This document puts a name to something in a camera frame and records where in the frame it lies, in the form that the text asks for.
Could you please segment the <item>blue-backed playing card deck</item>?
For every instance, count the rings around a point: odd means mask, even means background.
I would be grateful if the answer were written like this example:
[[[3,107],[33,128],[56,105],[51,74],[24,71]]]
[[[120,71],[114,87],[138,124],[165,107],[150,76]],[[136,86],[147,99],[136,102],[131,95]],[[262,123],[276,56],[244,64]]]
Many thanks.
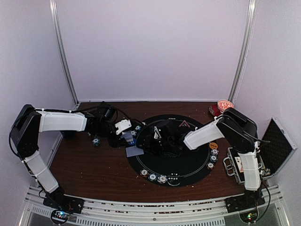
[[[127,142],[132,142],[134,140],[133,135],[130,131],[122,132],[121,138],[124,138]]]

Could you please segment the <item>brown 100 poker chip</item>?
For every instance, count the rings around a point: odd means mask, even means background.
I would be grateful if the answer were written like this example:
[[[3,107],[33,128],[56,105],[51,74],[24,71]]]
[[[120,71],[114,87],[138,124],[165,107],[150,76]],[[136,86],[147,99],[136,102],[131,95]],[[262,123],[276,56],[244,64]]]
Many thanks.
[[[214,169],[214,163],[212,163],[212,162],[208,162],[206,166],[207,166],[208,170],[213,170]]]
[[[140,175],[141,175],[143,178],[146,178],[146,177],[148,177],[149,172],[148,172],[146,169],[142,169],[142,170],[140,171]]]

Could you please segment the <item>red black triangular all-in marker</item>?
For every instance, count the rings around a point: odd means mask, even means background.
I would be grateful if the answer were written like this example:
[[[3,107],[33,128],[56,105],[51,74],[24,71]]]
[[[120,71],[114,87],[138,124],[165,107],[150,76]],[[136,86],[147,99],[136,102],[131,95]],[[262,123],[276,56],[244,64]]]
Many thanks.
[[[190,128],[190,125],[186,120],[183,120],[182,123],[179,125],[179,128]]]

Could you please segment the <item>clear round dealer button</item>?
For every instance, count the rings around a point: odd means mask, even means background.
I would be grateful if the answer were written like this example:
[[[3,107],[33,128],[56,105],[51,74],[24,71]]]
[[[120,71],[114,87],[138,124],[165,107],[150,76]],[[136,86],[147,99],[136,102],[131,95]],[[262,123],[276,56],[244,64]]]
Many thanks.
[[[171,173],[167,176],[167,183],[170,186],[179,186],[181,183],[181,177],[178,173]]]

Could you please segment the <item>orange big blind button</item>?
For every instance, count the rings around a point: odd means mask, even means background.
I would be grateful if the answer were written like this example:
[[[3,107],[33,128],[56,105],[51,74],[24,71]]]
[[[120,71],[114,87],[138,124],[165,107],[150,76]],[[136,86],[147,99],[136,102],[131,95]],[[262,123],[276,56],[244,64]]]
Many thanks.
[[[210,149],[216,149],[216,150],[218,149],[218,145],[215,142],[210,142],[209,147],[210,147]]]

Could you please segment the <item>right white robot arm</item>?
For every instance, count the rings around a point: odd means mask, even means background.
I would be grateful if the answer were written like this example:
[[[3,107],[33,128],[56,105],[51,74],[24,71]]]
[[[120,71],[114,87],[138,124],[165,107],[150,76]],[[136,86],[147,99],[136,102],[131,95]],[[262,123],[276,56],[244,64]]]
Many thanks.
[[[250,208],[258,202],[257,190],[261,187],[257,160],[257,125],[233,107],[224,110],[213,121],[185,133],[173,129],[164,120],[162,125],[152,126],[150,133],[140,143],[144,150],[153,151],[155,154],[167,151],[183,153],[220,138],[228,141],[242,161],[244,186],[248,192],[241,197],[241,204]]]

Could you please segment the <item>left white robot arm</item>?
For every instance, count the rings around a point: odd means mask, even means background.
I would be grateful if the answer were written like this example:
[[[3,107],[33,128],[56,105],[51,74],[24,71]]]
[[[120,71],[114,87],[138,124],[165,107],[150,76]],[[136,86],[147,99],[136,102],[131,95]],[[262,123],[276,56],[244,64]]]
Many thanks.
[[[132,126],[128,118],[112,120],[119,112],[105,102],[82,110],[44,109],[25,104],[10,129],[9,147],[41,186],[46,198],[57,209],[63,209],[68,204],[67,197],[45,162],[53,159],[55,151],[40,151],[40,147],[55,147],[59,136],[70,138],[76,132],[87,132],[93,140],[99,136],[119,139]]]

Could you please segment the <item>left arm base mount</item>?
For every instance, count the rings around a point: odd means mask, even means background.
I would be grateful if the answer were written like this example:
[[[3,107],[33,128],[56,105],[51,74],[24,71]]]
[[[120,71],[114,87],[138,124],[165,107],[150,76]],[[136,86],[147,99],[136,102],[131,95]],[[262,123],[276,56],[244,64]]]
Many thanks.
[[[56,225],[65,224],[72,214],[80,214],[84,206],[84,200],[71,197],[63,192],[46,193],[43,205],[53,208],[50,213],[51,221]]]

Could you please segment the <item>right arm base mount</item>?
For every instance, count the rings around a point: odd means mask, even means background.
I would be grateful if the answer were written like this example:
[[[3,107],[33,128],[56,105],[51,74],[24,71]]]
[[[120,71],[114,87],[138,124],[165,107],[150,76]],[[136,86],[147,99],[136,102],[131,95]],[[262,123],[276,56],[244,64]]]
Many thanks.
[[[265,204],[263,197],[254,194],[243,194],[225,199],[228,213],[238,213],[244,223],[252,224],[259,218],[258,207]]]

